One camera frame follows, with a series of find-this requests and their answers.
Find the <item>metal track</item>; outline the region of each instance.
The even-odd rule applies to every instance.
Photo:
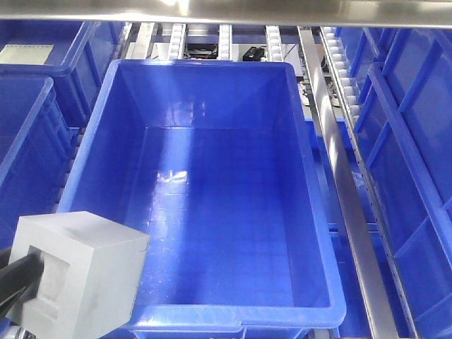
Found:
[[[142,23],[130,59],[147,59],[153,51],[153,37],[157,30],[155,23]]]
[[[355,157],[357,159],[357,163],[359,165],[359,169],[363,175],[364,182],[366,183],[367,193],[370,198],[372,210],[374,211],[374,214],[376,217],[376,224],[378,226],[379,233],[383,240],[382,241],[383,247],[385,249],[386,256],[388,258],[389,267],[393,274],[393,280],[394,280],[395,286],[396,286],[398,294],[399,294],[399,300],[402,305],[403,312],[405,314],[405,317],[406,317],[406,320],[408,323],[408,327],[410,329],[411,335],[414,336],[415,338],[419,338],[419,335],[415,328],[414,320],[411,315],[410,307],[408,306],[408,301],[406,299],[405,291],[403,289],[402,282],[400,280],[400,276],[397,271],[396,263],[394,261],[393,254],[389,247],[389,242],[388,242],[388,237],[386,234],[386,227],[385,227],[384,221],[383,221],[383,216],[382,216],[383,214],[381,212],[381,207],[380,207],[379,201],[376,197],[374,187],[371,184],[370,175],[367,171],[367,168],[364,165],[364,161],[362,159],[361,152],[359,151],[359,148],[358,148],[357,139],[353,132],[353,127],[355,125],[357,117],[359,116],[359,107],[357,105],[355,105],[353,102],[350,102],[349,100],[347,100],[347,97],[350,98],[350,90],[347,88],[347,87],[349,87],[350,83],[343,80],[343,78],[344,78],[343,72],[341,74],[341,69],[343,69],[342,68],[343,65],[342,64],[340,65],[341,69],[338,69],[338,67],[336,66],[338,63],[344,63],[344,61],[339,60],[339,59],[335,61],[334,57],[333,57],[334,54],[337,54],[338,52],[340,52],[340,50],[338,49],[338,47],[340,47],[340,46],[338,46],[339,42],[332,44],[331,39],[327,38],[327,35],[329,35],[329,34],[331,34],[331,32],[326,32],[325,28],[321,29],[321,40],[322,40],[322,43],[323,43],[324,49],[325,49],[326,61],[328,62],[333,82],[334,82],[336,88],[338,89],[338,99],[340,101],[340,106],[343,109],[343,114],[345,117],[345,125],[348,130],[348,135],[349,135],[350,141],[352,143],[352,147],[353,147],[353,150],[355,153]]]
[[[395,339],[398,338],[396,323],[352,177],[342,135],[333,112],[314,38],[310,30],[303,28],[299,28],[299,37],[318,112],[318,114],[313,112],[313,118],[320,123],[333,171],[370,331],[374,339]]]

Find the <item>warehouse shelving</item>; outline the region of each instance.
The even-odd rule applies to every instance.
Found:
[[[212,1],[207,1],[204,4],[197,1],[195,6],[187,1],[188,9],[184,8],[184,4],[181,1],[173,6],[162,5],[161,1],[156,1],[152,10],[149,9],[151,8],[150,5],[144,6],[140,1],[129,2],[130,4],[127,8],[119,3],[112,4],[110,8],[93,6],[92,1],[82,1],[81,4],[77,4],[77,8],[68,4],[63,6],[61,3],[55,3],[50,0],[39,2],[41,3],[34,5],[35,8],[27,6],[20,8],[17,5],[20,3],[19,1],[0,0],[0,10],[3,10],[0,17],[93,19],[96,13],[102,13],[103,20],[151,21],[150,23],[143,22],[139,25],[129,24],[125,27],[122,56],[127,56],[130,59],[149,59],[155,42],[169,43],[168,60],[181,59],[184,55],[186,43],[199,41],[218,44],[219,59],[232,60],[232,44],[234,41],[240,43],[265,41],[268,60],[284,61],[282,44],[288,42],[298,44],[301,50],[302,64],[309,79],[311,110],[316,133],[319,136],[323,136],[326,144],[334,184],[345,221],[345,230],[339,230],[339,233],[341,237],[347,239],[350,243],[371,335],[373,338],[399,338],[361,207],[362,202],[359,199],[355,182],[352,178],[349,160],[343,145],[343,136],[338,128],[335,112],[329,100],[314,41],[315,38],[310,29],[293,24],[298,22],[306,23],[306,25],[312,23],[324,23],[326,25],[365,25],[371,23],[372,25],[394,25],[399,27],[404,25],[452,27],[450,24],[452,23],[452,2],[365,1],[367,5],[364,5],[364,1],[328,1],[326,7],[320,9],[318,6],[309,5],[309,2],[306,1],[293,1],[292,5],[287,4],[279,7],[277,3],[266,3],[265,6],[258,9],[254,1],[248,1],[246,6],[242,7],[241,12],[238,12],[237,8],[232,8],[234,13],[236,13],[233,17],[222,14],[231,13],[227,9],[230,9],[228,6],[234,6],[233,4],[222,4],[215,7],[211,4]],[[339,4],[342,6],[342,11],[339,11],[340,15],[334,16],[333,13],[337,12]],[[124,10],[131,10],[131,8],[139,8],[139,11]],[[364,13],[365,10],[363,8],[373,9],[373,12]],[[390,14],[397,12],[398,9],[403,10],[407,15],[400,17],[400,14]],[[176,19],[181,20],[179,23],[167,24],[168,22],[177,21]],[[240,32],[240,34],[236,38],[234,36],[236,33],[234,29],[236,27],[235,23],[242,24],[244,21],[254,24],[283,23],[285,26],[259,26],[259,29],[254,30],[253,26],[237,25],[237,32]],[[133,26],[137,29],[135,31],[136,34],[130,33]],[[350,130],[350,140],[355,151],[357,163],[360,165],[364,175],[374,213],[378,221],[381,222],[380,206],[370,184],[369,175],[363,166],[357,141],[351,132],[356,121],[356,107],[353,102],[350,103],[347,99],[349,93],[344,89],[343,81],[341,81],[341,72],[335,66],[333,53],[329,48],[326,37],[329,32],[329,28],[322,28],[320,42],[324,45],[331,77],[338,89],[345,125]],[[398,277],[397,268],[388,247],[388,240],[384,232],[381,232],[381,234],[411,336],[418,338],[410,309],[403,293],[403,287]],[[337,337],[333,329],[331,331],[318,330],[309,335],[316,339]]]

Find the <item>blue crate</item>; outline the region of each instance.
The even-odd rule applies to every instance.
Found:
[[[399,105],[381,66],[355,126],[418,331],[452,329],[452,48],[439,37]]]
[[[445,30],[398,30],[383,68],[383,75],[398,104],[417,82],[433,86],[430,89],[434,92],[449,95],[444,86],[449,85],[447,78],[451,74],[450,38],[450,32]]]
[[[58,212],[74,210],[151,235],[125,325],[140,338],[301,338],[344,318],[290,65],[114,62]]]
[[[359,90],[363,90],[367,70],[375,61],[385,61],[396,30],[391,28],[338,27],[339,37],[350,62],[350,77],[356,78]]]
[[[20,215],[53,211],[76,137],[55,101],[51,78],[0,76],[0,248]]]
[[[117,48],[119,26],[108,22],[0,21],[0,49],[5,44],[54,45],[44,65],[0,64],[0,73],[51,76],[67,124],[85,126]]]

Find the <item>white label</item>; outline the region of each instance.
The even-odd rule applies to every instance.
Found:
[[[7,44],[0,52],[0,64],[45,64],[52,44]]]

